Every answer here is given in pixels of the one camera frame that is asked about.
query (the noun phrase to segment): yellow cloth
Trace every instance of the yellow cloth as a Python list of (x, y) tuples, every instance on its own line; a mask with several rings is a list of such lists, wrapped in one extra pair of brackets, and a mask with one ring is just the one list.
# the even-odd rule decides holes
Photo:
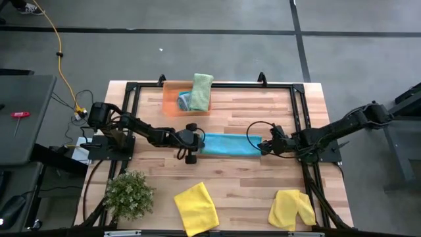
[(215, 205), (203, 182), (176, 195), (174, 201), (182, 216), (187, 236), (193, 236), (219, 225)]
[(302, 194), (299, 190), (279, 190), (270, 208), (269, 223), (294, 231), (297, 212), (306, 225), (316, 224), (316, 217), (308, 195)]

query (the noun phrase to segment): green leaves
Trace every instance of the green leaves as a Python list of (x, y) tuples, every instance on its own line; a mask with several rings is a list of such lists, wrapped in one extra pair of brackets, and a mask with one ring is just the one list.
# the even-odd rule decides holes
[(104, 205), (116, 217), (140, 219), (153, 212), (153, 190), (142, 172), (127, 171), (108, 181)]

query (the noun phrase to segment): wooden tabletop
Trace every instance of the wooden tabletop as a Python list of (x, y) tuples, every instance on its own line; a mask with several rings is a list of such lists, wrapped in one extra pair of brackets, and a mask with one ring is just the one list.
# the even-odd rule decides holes
[[(114, 103), (121, 108), (126, 82), (111, 81), (105, 102)], [(312, 127), (328, 124), (329, 117), (321, 84), (304, 85)], [(167, 126), (176, 130), (182, 130), (186, 124), (196, 122), (205, 132), (245, 134), (246, 128), (252, 122), (264, 120), (281, 125), (286, 134), (295, 131), (288, 90), (213, 88), (211, 96), (212, 111), (207, 117), (166, 117), (161, 111), (162, 88), (142, 88), (136, 117), (155, 127)], [(250, 134), (261, 135), (265, 140), (270, 139), (269, 128), (265, 124), (256, 124), (251, 128)], [(216, 227), (217, 230), (281, 230), (268, 223), (268, 214), (276, 191), (299, 189), (305, 192), (301, 166), (294, 159), (272, 155), (199, 155), (197, 164), (187, 165), (175, 158), (176, 152), (175, 149), (153, 147), (145, 138), (136, 135), (134, 156), (128, 168), (143, 171), (148, 185), (156, 188), (153, 214), (132, 222), (121, 219), (118, 228), (183, 230), (173, 198), (193, 185), (204, 182), (218, 214), (220, 225)], [(93, 175), (86, 197), (87, 215), (104, 196), (110, 163), (104, 161)], [(93, 165), (90, 165), (86, 180), (92, 168)], [(325, 163), (320, 164), (320, 171), (326, 199), (337, 214), (352, 226), (340, 171), (332, 164)], [(316, 215), (321, 223), (318, 204)], [(82, 198), (75, 224), (81, 222)], [(297, 230), (309, 229), (297, 216)]]

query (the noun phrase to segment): yellow cable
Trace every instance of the yellow cable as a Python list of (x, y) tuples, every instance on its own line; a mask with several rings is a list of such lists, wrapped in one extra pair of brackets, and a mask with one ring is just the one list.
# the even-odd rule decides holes
[[(35, 0), (32, 0), (34, 3), (35, 3), (35, 5), (37, 5), (37, 7), (43, 12), (43, 15), (46, 17), (46, 19), (48, 20), (48, 22), (50, 22), (50, 25), (51, 25), (51, 27), (53, 27), (53, 29), (54, 29), (54, 32), (55, 32), (55, 34), (56, 34), (56, 36), (57, 36), (57, 39), (59, 40), (59, 53), (62, 53), (61, 52), (61, 39), (60, 39), (60, 35), (59, 35), (59, 33), (57, 32), (57, 29), (54, 27), (54, 24), (53, 24), (53, 22), (51, 22), (51, 20), (50, 20), (50, 18), (47, 16), (47, 14), (45, 14), (45, 11), (38, 5), (38, 3), (35, 1)], [(62, 71), (61, 71), (61, 56), (60, 55), (57, 55), (58, 57), (59, 57), (59, 74), (60, 74), (60, 76), (61, 76), (61, 78), (63, 79), (63, 81), (64, 81), (64, 83), (66, 83), (66, 85), (67, 85), (67, 87), (68, 87), (68, 89), (70, 90), (70, 93), (72, 94), (72, 97), (73, 97), (73, 101), (74, 101), (74, 103), (75, 103), (75, 105), (76, 105), (76, 112), (78, 112), (78, 111), (82, 111), (82, 109), (79, 107), (79, 105), (78, 105), (78, 102), (76, 101), (76, 97), (74, 96), (74, 94), (73, 94), (73, 90), (72, 90), (72, 87), (70, 86), (70, 84), (67, 82), (67, 80), (66, 80), (66, 78), (64, 77), (64, 75), (63, 75), (63, 73), (62, 73)]]

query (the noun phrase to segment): gray floor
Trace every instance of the gray floor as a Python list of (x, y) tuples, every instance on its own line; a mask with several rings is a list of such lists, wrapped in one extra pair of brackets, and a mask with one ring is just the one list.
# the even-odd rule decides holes
[[(288, 0), (39, 0), (58, 26), (108, 28), (292, 30)], [(296, 0), (302, 30), (421, 32), (418, 0)], [(20, 16), (7, 6), (9, 24), (48, 26), (41, 16)], [(105, 97), (109, 80), (189, 80), (194, 72), (216, 80), (254, 81), (260, 71), (273, 82), (302, 82), (295, 36), (181, 34), (61, 34), (63, 70), (75, 91)], [(373, 99), (392, 100), (420, 82), (421, 38), (304, 37), (312, 82), (321, 82), (331, 120)], [(0, 32), (0, 68), (57, 73), (52, 33)], [(55, 88), (71, 102), (65, 85)], [(83, 94), (80, 103), (89, 107)], [(39, 135), (43, 145), (66, 142), (72, 111), (51, 102)], [(70, 127), (73, 138), (80, 130)], [(354, 224), (361, 230), (421, 235), (420, 194), (386, 195), (383, 186), (400, 178), (382, 131), (361, 131), (341, 141), (345, 185)], [(73, 205), (75, 200), (66, 202)], [(57, 202), (44, 216), (55, 222)]]

